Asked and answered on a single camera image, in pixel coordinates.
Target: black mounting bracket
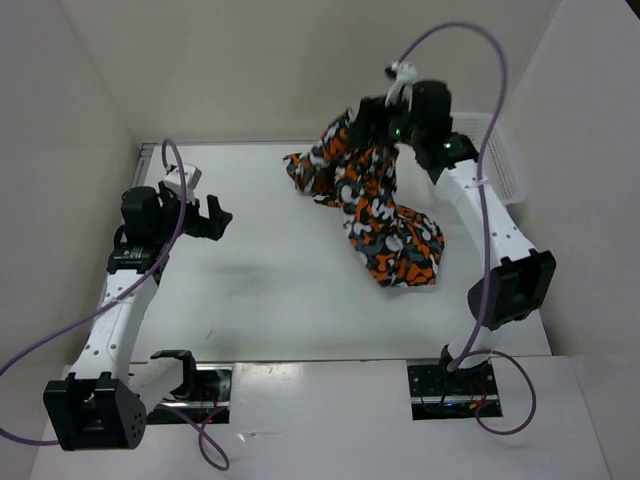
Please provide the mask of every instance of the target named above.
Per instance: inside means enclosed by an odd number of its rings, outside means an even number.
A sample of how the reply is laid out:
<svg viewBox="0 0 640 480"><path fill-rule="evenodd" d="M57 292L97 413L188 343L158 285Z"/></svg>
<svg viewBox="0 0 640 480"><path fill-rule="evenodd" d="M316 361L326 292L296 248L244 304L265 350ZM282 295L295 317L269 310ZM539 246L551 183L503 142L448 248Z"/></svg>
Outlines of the black mounting bracket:
<svg viewBox="0 0 640 480"><path fill-rule="evenodd" d="M484 326L494 331L513 320L524 320L542 306L549 290L556 261L551 252L538 253L512 262L502 259L502 265L491 270L489 299ZM476 283L467 294L469 308L477 320L484 279Z"/></svg>
<svg viewBox="0 0 640 480"><path fill-rule="evenodd" d="M108 373L50 381L43 400L63 450L134 449L144 435L144 404Z"/></svg>

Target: cloth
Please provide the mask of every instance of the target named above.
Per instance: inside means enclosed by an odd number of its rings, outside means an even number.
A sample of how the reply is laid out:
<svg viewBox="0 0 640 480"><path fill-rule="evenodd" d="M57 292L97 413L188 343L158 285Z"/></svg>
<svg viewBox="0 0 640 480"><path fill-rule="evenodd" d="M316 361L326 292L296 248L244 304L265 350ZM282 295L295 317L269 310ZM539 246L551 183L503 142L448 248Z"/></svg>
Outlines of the cloth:
<svg viewBox="0 0 640 480"><path fill-rule="evenodd" d="M444 249L440 228L424 213L397 205L392 146L356 148L347 110L307 154L284 157L296 189L316 203L340 208L351 245L383 287L432 285Z"/></svg>

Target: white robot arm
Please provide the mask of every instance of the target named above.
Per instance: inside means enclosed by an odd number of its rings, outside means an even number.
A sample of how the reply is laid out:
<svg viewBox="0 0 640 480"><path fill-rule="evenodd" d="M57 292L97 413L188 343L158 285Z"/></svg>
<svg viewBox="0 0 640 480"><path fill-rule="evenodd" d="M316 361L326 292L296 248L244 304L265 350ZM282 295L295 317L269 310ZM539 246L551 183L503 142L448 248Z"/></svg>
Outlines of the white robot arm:
<svg viewBox="0 0 640 480"><path fill-rule="evenodd" d="M411 75L401 75L405 71ZM416 76L411 64L394 63L386 69L386 74L394 83L387 95L385 112L365 111L367 118L354 122L354 125L373 125L366 131L376 132L380 138L360 137L367 142L411 146L416 161L435 185L436 196L455 207L482 256L486 256L486 250L480 187L484 190L489 225L486 246L490 258L487 308L480 312L484 278L469 290L467 301L472 314L470 329L476 327L473 320L484 313L471 350L491 350L497 346L503 324L524 320L542 305L555 271L555 259L551 252L539 253L520 232L488 179L476 178L478 152L468 137L452 131L451 93L446 84L434 80L411 83ZM397 95L399 89L402 97ZM358 132L353 133L352 137L358 138ZM469 338L467 335L447 345L441 363L448 365L466 353ZM458 369L462 374L470 373L486 359L487 355L466 357Z"/></svg>
<svg viewBox="0 0 640 480"><path fill-rule="evenodd" d="M186 209L182 232L219 240L233 218L218 199L207 196L209 218L199 214L194 189L200 171L184 165ZM193 388L195 360L188 351L153 355L143 371L129 376L133 347L144 314L155 296L164 266L151 275L173 235L180 210L180 177L174 168L159 190L135 187L122 196L124 224L114 238L109 257L103 305L131 285L141 285L96 317L78 360L64 380L48 383L43 399L64 450L132 449L144 435L147 414L169 393L188 394Z"/></svg>

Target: orange patterned cloth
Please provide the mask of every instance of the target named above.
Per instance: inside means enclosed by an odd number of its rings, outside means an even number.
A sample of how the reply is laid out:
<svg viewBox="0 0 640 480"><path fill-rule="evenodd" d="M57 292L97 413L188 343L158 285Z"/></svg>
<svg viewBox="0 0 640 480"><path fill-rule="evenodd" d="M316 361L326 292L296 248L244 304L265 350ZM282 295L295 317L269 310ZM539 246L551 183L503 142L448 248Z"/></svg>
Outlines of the orange patterned cloth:
<svg viewBox="0 0 640 480"><path fill-rule="evenodd" d="M287 173L299 192L342 210L351 244L381 286L434 284L444 249L440 228L395 203L398 150L353 147L352 121L348 110L306 155L287 155Z"/></svg>

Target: white basket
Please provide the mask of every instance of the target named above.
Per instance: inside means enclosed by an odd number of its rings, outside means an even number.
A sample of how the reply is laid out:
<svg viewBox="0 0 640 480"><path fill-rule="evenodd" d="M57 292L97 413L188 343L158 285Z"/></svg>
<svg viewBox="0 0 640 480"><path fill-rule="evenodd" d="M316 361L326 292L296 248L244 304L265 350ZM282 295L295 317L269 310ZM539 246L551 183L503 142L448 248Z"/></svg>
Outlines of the white basket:
<svg viewBox="0 0 640 480"><path fill-rule="evenodd" d="M491 121L491 114L454 112L451 116L453 130L467 135L476 149L480 150L480 142ZM522 159L518 149L510 145L500 119L491 133L484 165L486 175L504 205L524 201L527 192L522 178Z"/></svg>

